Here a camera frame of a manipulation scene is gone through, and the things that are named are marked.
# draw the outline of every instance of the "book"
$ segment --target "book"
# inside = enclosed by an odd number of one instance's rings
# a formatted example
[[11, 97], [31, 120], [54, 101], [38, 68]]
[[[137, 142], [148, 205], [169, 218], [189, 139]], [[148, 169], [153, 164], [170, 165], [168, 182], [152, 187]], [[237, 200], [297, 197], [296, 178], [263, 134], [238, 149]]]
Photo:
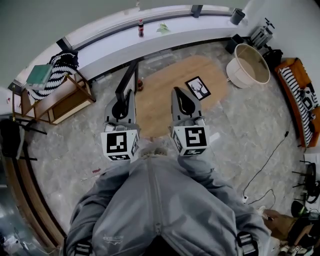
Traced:
[[44, 90], [48, 82], [53, 66], [50, 64], [35, 65], [26, 80], [26, 88]]

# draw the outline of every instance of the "black and white striped cloth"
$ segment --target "black and white striped cloth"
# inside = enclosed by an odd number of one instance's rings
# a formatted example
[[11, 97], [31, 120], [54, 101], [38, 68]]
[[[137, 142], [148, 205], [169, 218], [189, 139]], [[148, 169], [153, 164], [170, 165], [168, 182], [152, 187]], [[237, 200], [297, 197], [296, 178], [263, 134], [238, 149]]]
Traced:
[[57, 89], [65, 79], [65, 75], [73, 75], [77, 72], [79, 67], [78, 51], [77, 50], [63, 50], [57, 55], [53, 56], [49, 63], [53, 66], [51, 76], [46, 83], [44, 90], [28, 89], [29, 94], [35, 100], [42, 100], [55, 89]]
[[300, 116], [301, 116], [301, 123], [302, 123], [302, 127], [303, 127], [303, 138], [304, 138], [304, 143], [305, 146], [307, 147], [310, 143], [310, 140], [312, 138], [313, 133], [311, 132], [310, 128], [309, 128], [309, 123], [311, 121], [309, 112], [306, 110], [306, 108], [304, 107], [303, 103], [302, 103], [302, 97], [301, 97], [301, 93], [300, 93], [300, 87], [298, 85], [298, 82], [296, 80], [296, 78], [294, 77], [294, 74], [292, 73], [290, 67], [285, 67], [283, 69], [279, 70], [283, 80], [286, 82], [288, 88], [290, 89], [294, 100], [298, 106], [299, 112], [300, 112]]

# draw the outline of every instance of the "floor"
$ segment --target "floor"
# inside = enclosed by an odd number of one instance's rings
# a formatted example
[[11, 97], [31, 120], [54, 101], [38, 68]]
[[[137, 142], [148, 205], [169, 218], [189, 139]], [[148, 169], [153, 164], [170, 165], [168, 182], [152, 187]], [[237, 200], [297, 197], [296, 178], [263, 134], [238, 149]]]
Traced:
[[[203, 55], [214, 61], [226, 73], [233, 58], [224, 49], [225, 42], [213, 42], [155, 53], [139, 63], [139, 76], [146, 77], [188, 56]], [[40, 124], [47, 136], [33, 133], [29, 141], [29, 154], [37, 157], [32, 166], [40, 189], [62, 228], [68, 232], [69, 220], [79, 198], [94, 184], [97, 175], [114, 165], [102, 153], [100, 133], [103, 131], [104, 109], [114, 97], [126, 68], [107, 74], [92, 85], [96, 103], [79, 111], [57, 126]], [[212, 166], [229, 180], [241, 196], [249, 180], [262, 168], [284, 138], [291, 118], [276, 79], [271, 76], [266, 85], [239, 89], [228, 82], [228, 95], [204, 113], [211, 134], [220, 138], [211, 144], [206, 157]], [[298, 148], [294, 127], [276, 150], [264, 170], [252, 181], [246, 195], [248, 202], [261, 198], [269, 189], [274, 190], [273, 209], [290, 214], [293, 198], [301, 190], [292, 188], [299, 176], [291, 171], [301, 171], [305, 166], [303, 150]], [[156, 139], [175, 156], [168, 136]], [[148, 145], [147, 139], [139, 141], [139, 149]], [[269, 192], [254, 207], [271, 207], [274, 197]]]

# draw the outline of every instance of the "striped pillow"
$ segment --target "striped pillow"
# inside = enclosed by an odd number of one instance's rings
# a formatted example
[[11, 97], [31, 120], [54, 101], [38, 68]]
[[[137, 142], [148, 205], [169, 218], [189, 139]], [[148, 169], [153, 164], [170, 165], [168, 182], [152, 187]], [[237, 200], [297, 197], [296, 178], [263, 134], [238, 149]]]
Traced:
[[309, 122], [311, 121], [309, 112], [306, 110], [302, 103], [302, 97], [300, 94], [300, 87], [298, 85], [298, 82], [296, 78], [294, 77], [294, 74], [292, 73], [290, 67], [285, 67], [283, 69], [279, 70], [283, 80], [286, 82], [286, 85], [290, 89], [294, 100], [296, 102], [296, 105], [298, 106], [300, 116], [301, 116], [301, 123], [303, 127], [303, 138], [305, 146], [307, 147], [311, 141], [313, 133], [311, 132], [309, 128]]

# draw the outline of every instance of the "bottle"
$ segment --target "bottle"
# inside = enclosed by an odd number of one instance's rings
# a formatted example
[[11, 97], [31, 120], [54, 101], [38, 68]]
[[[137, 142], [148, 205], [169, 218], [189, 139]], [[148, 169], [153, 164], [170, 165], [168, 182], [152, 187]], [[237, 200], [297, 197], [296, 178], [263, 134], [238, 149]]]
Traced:
[[138, 23], [138, 35], [140, 38], [144, 37], [144, 23], [142, 22], [142, 19], [139, 19]]

